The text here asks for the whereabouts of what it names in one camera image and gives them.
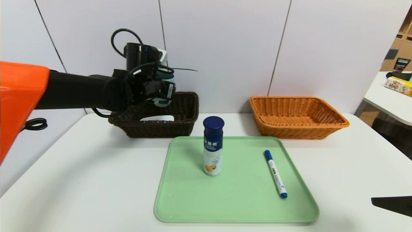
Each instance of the white wall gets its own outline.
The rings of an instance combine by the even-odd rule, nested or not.
[[[323,98],[354,113],[411,0],[292,0],[270,95]]]
[[[161,0],[176,91],[199,95],[201,113],[250,111],[267,95],[289,0]]]
[[[120,28],[164,49],[157,0],[37,0],[37,4],[69,73],[111,76],[113,69],[125,69],[126,59],[110,44],[112,33]],[[127,32],[115,38],[120,51],[127,42],[138,43]]]
[[[0,11],[0,60],[64,71],[34,1],[2,0]],[[0,196],[84,115],[83,109],[33,111],[28,119],[43,117],[49,127],[17,136],[0,166]]]

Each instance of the wicker basket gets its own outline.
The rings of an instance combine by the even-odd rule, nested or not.
[[[285,139],[323,139],[349,126],[334,108],[316,97],[256,96],[249,99],[262,135]]]
[[[142,118],[172,115],[174,121],[140,121]],[[130,106],[126,112],[109,118],[109,123],[120,127],[130,138],[174,138],[188,136],[199,115],[199,97],[195,92],[176,92],[166,107],[151,104]]]

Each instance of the green tray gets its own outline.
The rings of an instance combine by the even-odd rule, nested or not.
[[[265,150],[286,199],[279,196]],[[214,177],[203,170],[203,137],[177,137],[169,145],[154,213],[167,223],[309,223],[319,208],[274,137],[224,137],[222,171]]]

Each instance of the marker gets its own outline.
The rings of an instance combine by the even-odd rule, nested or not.
[[[278,172],[278,169],[275,166],[275,162],[273,162],[272,155],[270,154],[270,151],[266,150],[265,151],[265,157],[267,159],[267,162],[269,163],[270,170],[272,171],[273,178],[275,179],[276,182],[276,187],[278,187],[279,194],[281,198],[285,199],[288,197],[288,193],[286,192],[285,185],[283,184],[282,178]]]

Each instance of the tabletop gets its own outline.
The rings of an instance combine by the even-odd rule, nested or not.
[[[200,114],[191,135],[202,136]],[[255,136],[252,114],[214,114],[225,136]],[[412,195],[412,162],[354,115],[323,140],[281,140],[320,208],[310,224],[170,224],[153,207],[171,139],[131,139],[84,116],[0,198],[2,232],[408,231],[371,197]]]
[[[399,122],[412,125],[412,97],[386,88],[387,73],[376,75],[363,99]]]

